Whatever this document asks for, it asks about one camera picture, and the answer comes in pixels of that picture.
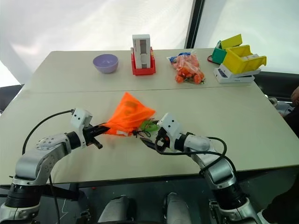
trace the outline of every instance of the black cable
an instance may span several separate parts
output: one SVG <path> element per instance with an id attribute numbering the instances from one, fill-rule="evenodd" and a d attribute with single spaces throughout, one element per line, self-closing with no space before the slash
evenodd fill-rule
<path id="1" fill-rule="evenodd" d="M 60 224 L 59 207 L 58 207 L 57 197 L 56 197 L 56 194 L 55 194 L 54 189 L 53 189 L 53 183 L 52 183 L 51 175 L 49 176 L 49 181 L 50 181 L 51 192 L 52 192 L 52 195 L 53 195 L 54 201 L 55 201 L 55 207 L 56 207 L 56 213 L 57 213 L 57 220 L 58 220 L 57 223 Z"/>
<path id="2" fill-rule="evenodd" d="M 49 120 L 50 118 L 53 118 L 57 115 L 60 115 L 60 114 L 64 114 L 64 113 L 73 113 L 74 110 L 68 110 L 68 111 L 62 111 L 62 112 L 59 112 L 59 113 L 55 113 L 51 116 L 48 116 L 47 118 L 45 118 L 44 120 L 42 120 L 41 122 L 39 122 L 32 130 L 31 132 L 28 134 L 27 138 L 25 139 L 24 141 L 24 144 L 23 144 L 23 149 L 22 149 L 22 155 L 25 154 L 25 151 L 26 151 L 26 145 L 28 143 L 28 140 L 30 138 L 30 136 L 33 134 L 33 132 L 43 123 L 45 122 L 46 120 Z"/>
<path id="3" fill-rule="evenodd" d="M 214 63 L 214 64 L 219 64 L 217 62 L 213 62 L 212 55 L 208 56 L 206 59 L 207 59 L 208 62 L 211 62 L 211 63 Z"/>
<path id="4" fill-rule="evenodd" d="M 136 136 L 136 138 L 137 138 L 138 135 L 141 136 L 142 138 L 144 138 L 144 136 L 141 133 L 144 133 L 148 138 L 151 137 L 151 134 L 148 131 L 145 131 L 145 130 L 141 130 L 141 131 L 133 130 L 133 132 L 132 132 L 132 134 L 134 136 Z"/>
<path id="5" fill-rule="evenodd" d="M 55 113 L 51 116 L 48 116 L 47 118 L 45 118 L 44 120 L 42 120 L 41 122 L 39 122 L 32 130 L 31 132 L 28 134 L 27 138 L 25 139 L 24 141 L 24 144 L 23 144 L 23 149 L 22 149 L 22 155 L 25 154 L 26 152 L 26 145 L 28 143 L 28 140 L 29 138 L 31 137 L 31 135 L 33 134 L 33 132 L 43 123 L 45 122 L 46 120 L 49 120 L 50 118 L 53 118 L 57 115 L 60 115 L 60 114 L 64 114 L 64 113 L 73 113 L 74 110 L 68 110 L 68 111 L 62 111 L 62 112 L 59 112 L 59 113 Z M 58 207 L 58 203 L 57 203 L 57 198 L 56 198 L 56 195 L 55 195 L 55 192 L 54 192 L 54 189 L 53 189 L 53 183 L 52 183 L 52 178 L 51 178 L 51 174 L 49 176 L 49 181 L 50 181 L 50 189 L 51 189 L 51 193 L 52 195 L 54 196 L 54 201 L 55 201 L 55 207 L 56 207 L 56 213 L 57 213 L 57 218 L 58 218 L 58 221 L 57 223 L 60 224 L 60 214 L 59 214 L 59 207 Z"/>
<path id="6" fill-rule="evenodd" d="M 213 162 L 211 162 L 209 165 L 205 166 L 204 168 L 202 168 L 199 172 L 199 174 L 203 174 L 204 171 L 206 171 L 207 169 L 209 169 L 211 166 L 215 165 L 216 163 L 218 163 L 221 159 L 226 159 L 229 164 L 231 165 L 232 169 L 233 169 L 233 172 L 236 174 L 236 169 L 235 169 L 235 165 L 233 164 L 233 162 L 225 156 L 226 152 L 227 152 L 227 145 L 226 143 L 222 140 L 222 139 L 219 139 L 219 138 L 216 138 L 216 137 L 208 137 L 209 139 L 213 139 L 213 140 L 218 140 L 220 141 L 222 144 L 223 144 L 223 152 L 220 154 L 220 153 L 217 153 L 217 152 L 206 152 L 206 151 L 193 151 L 193 152 L 181 152 L 181 153 L 165 153 L 165 152 L 161 152 L 158 150 L 158 141 L 159 141 L 159 138 L 156 138 L 156 141 L 155 141 L 155 150 L 161 154 L 161 155 L 195 155 L 195 154 L 212 154 L 212 155 L 218 155 L 219 158 L 217 158 L 216 160 L 214 160 Z"/>

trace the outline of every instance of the bag of carrots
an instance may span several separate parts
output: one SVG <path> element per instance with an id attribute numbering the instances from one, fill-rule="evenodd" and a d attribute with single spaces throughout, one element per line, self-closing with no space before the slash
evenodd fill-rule
<path id="1" fill-rule="evenodd" d="M 204 73 L 199 69 L 196 54 L 192 52 L 180 53 L 178 56 L 168 57 L 173 68 L 177 70 L 178 83 L 189 82 L 200 84 L 205 80 Z"/>

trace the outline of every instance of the yellow bin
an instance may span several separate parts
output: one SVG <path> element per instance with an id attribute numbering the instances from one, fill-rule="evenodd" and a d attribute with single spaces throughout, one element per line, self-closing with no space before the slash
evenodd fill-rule
<path id="1" fill-rule="evenodd" d="M 254 71 L 258 69 L 258 67 L 260 67 L 262 64 L 266 65 L 267 63 L 266 56 L 242 59 L 242 57 L 252 55 L 249 45 L 226 48 L 226 52 L 227 54 L 224 58 L 223 64 L 233 74 L 240 74 L 246 71 Z"/>

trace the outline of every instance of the orange mesh bag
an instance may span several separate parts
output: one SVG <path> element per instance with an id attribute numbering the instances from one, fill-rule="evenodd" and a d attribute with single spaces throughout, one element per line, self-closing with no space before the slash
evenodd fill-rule
<path id="1" fill-rule="evenodd" d="M 112 118 L 103 126 L 110 127 L 106 134 L 130 136 L 143 121 L 150 118 L 155 111 L 144 106 L 135 97 L 125 92 Z"/>

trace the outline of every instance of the person's hand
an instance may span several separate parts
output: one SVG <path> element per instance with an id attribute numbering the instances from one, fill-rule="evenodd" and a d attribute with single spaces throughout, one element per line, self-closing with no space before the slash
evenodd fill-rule
<path id="1" fill-rule="evenodd" d="M 299 86 L 294 90 L 291 95 L 292 102 L 295 106 L 299 105 Z"/>

